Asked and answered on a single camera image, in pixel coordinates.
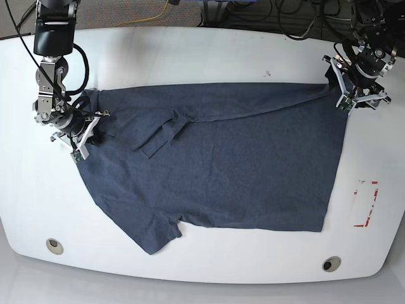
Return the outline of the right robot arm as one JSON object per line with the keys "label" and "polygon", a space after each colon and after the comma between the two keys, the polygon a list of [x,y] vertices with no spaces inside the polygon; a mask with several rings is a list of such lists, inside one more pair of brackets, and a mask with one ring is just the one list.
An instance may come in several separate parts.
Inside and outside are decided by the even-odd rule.
{"label": "right robot arm", "polygon": [[[95,130],[108,112],[91,112],[90,97],[83,95],[89,80],[89,61],[84,50],[74,43],[79,1],[37,1],[34,54],[42,57],[36,72],[39,94],[33,108],[35,121],[56,127],[66,137],[73,154],[86,144],[100,144]],[[82,85],[68,91],[63,80],[68,73],[66,55],[78,51],[84,63]]]}

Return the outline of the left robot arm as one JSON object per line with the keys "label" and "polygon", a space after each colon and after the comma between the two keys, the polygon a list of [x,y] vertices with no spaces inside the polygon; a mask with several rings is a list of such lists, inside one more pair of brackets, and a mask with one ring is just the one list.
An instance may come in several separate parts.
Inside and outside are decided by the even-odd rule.
{"label": "left robot arm", "polygon": [[399,26],[357,5],[358,50],[341,37],[346,60],[328,58],[321,80],[321,44],[236,30],[139,29],[109,41],[106,83],[88,90],[91,107],[108,111],[96,145],[151,156],[181,142],[255,150],[340,149],[350,106],[376,107],[377,78],[395,60]]}

